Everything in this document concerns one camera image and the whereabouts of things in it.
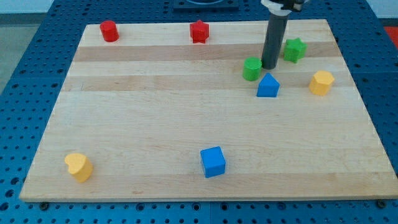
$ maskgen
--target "toy block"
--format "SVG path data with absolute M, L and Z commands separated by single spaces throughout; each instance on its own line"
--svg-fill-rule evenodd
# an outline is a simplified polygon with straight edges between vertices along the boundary
M 276 97 L 279 86 L 279 82 L 270 73 L 267 73 L 259 83 L 257 97 Z
M 335 78 L 330 72 L 318 71 L 312 77 L 309 89 L 315 95 L 325 96 L 329 92 L 334 81 Z
M 99 25 L 99 28 L 105 41 L 114 42 L 119 39 L 118 28 L 113 21 L 104 21 Z
M 206 39 L 209 38 L 209 24 L 198 20 L 191 23 L 189 28 L 193 43 L 206 43 Z
M 69 166 L 68 172 L 81 183 L 86 181 L 93 172 L 93 165 L 90 160 L 80 153 L 67 155 L 65 163 Z
M 249 57 L 244 61 L 243 78 L 247 81 L 254 81 L 260 77 L 261 60 L 256 57 Z
M 201 164 L 205 177 L 214 177 L 225 173 L 225 159 L 219 146 L 200 151 Z
M 304 58 L 307 51 L 307 45 L 300 38 L 286 40 L 284 50 L 284 60 L 297 63 L 299 59 Z

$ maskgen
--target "green star block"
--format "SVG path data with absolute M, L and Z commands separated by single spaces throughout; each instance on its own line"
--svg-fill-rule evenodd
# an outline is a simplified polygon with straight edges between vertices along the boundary
M 300 58 L 304 58 L 307 51 L 307 45 L 304 44 L 300 38 L 294 40 L 286 40 L 284 50 L 284 60 L 297 63 Z

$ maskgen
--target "blue cube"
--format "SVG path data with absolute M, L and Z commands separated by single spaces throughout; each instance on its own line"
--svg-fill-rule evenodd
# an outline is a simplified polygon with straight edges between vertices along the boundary
M 225 159 L 219 146 L 200 151 L 201 164 L 205 177 L 214 177 L 225 173 Z
M 257 91 L 258 97 L 276 97 L 279 90 L 279 82 L 267 73 L 259 84 Z

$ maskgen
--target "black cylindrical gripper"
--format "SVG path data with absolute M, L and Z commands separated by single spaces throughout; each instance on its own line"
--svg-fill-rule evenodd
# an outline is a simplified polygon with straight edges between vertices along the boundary
M 269 16 L 266 41 L 261 57 L 262 67 L 265 69 L 270 70 L 276 67 L 288 18 L 289 15 L 277 16 L 272 13 Z

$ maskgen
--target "yellow hexagon block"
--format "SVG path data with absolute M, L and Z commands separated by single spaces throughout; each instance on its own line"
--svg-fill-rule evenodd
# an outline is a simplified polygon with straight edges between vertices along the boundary
M 68 172 L 81 183 L 86 181 L 93 172 L 93 165 L 90 160 L 80 153 L 67 155 L 65 163 L 69 166 Z
M 334 81 L 335 78 L 330 72 L 317 71 L 312 77 L 309 89 L 315 95 L 325 96 L 329 92 Z

